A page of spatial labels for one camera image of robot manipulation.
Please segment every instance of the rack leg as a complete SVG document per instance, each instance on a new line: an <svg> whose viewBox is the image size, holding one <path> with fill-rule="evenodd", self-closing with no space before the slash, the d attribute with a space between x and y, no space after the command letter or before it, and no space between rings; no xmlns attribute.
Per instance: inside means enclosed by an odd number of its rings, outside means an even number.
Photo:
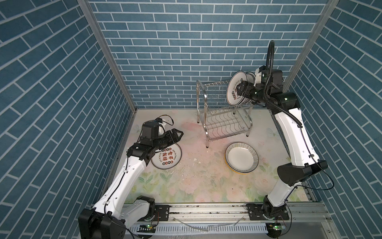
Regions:
<svg viewBox="0 0 382 239"><path fill-rule="evenodd" d="M249 128L249 130L248 130L248 132L247 132L247 134L246 134L247 137L249 137L249 134L251 133L251 130L252 130L252 128L253 128L253 122L252 122L252 118L251 118L251 111L252 111L252 108L253 108L253 107L251 107L251 108L248 110L248 118L249 118L249 122L251 123L251 126L250 126L250 128Z"/></svg>

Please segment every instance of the metal rail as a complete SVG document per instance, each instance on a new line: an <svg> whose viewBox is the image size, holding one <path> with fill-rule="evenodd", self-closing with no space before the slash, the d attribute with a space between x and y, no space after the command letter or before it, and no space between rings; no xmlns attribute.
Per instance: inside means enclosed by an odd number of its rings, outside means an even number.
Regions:
<svg viewBox="0 0 382 239"><path fill-rule="evenodd" d="M275 220L249 219L247 203L156 203L169 205L168 221L161 223L272 223ZM130 204L123 206L122 212ZM288 202L293 222L331 222L329 212L322 202Z"/></svg>

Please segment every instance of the stainless steel wire rack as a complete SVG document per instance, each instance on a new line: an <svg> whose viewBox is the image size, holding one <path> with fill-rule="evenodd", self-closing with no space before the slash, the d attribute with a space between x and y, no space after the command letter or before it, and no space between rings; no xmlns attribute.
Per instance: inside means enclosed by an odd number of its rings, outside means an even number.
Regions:
<svg viewBox="0 0 382 239"><path fill-rule="evenodd" d="M252 129L252 104L231 106L227 102L229 80L203 84L196 81L197 122L202 122L209 142L247 132Z"/></svg>

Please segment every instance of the black mounting bracket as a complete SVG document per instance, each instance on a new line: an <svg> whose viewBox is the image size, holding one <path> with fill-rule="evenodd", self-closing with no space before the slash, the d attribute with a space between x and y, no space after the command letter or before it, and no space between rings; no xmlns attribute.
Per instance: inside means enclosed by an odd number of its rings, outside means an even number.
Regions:
<svg viewBox="0 0 382 239"><path fill-rule="evenodd" d="M158 221L158 215L159 215L159 221L168 221L168 215L170 213L170 206L169 205L155 205L154 210L154 218L152 219L152 222L155 223Z"/></svg>
<svg viewBox="0 0 382 239"><path fill-rule="evenodd" d="M270 220L269 218L264 216L263 210L262 210L263 204L256 204L256 203L247 203L245 205L245 208L248 210L249 219L251 221L258 221L258 220ZM278 219L284 221L289 220L289 215L287 210L281 211L278 215Z"/></svg>

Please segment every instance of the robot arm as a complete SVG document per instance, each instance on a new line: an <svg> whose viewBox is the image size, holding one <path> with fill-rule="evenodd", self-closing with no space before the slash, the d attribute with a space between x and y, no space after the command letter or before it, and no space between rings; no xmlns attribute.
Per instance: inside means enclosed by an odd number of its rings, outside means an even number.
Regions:
<svg viewBox="0 0 382 239"><path fill-rule="evenodd" d="M277 168L279 180L272 191L265 196L262 212L268 219L285 211L285 203L293 189L301 186L308 177L328 168L326 161L320 161L303 124L297 95L283 93L281 70L273 70L274 42L268 47L267 65L256 70L255 82L242 81L236 88L237 94L255 103L265 104L275 116L284 134L290 151L291 162Z"/></svg>
<svg viewBox="0 0 382 239"><path fill-rule="evenodd" d="M157 150L163 150L180 141L183 132L177 129L164 130L161 118L142 125L142 136L127 151L127 158L112 184L91 210L84 209L78 224L81 238L123 238L126 228L141 218L154 216L155 200L140 196L128 207L125 215L121 210L135 181L149 164Z"/></svg>

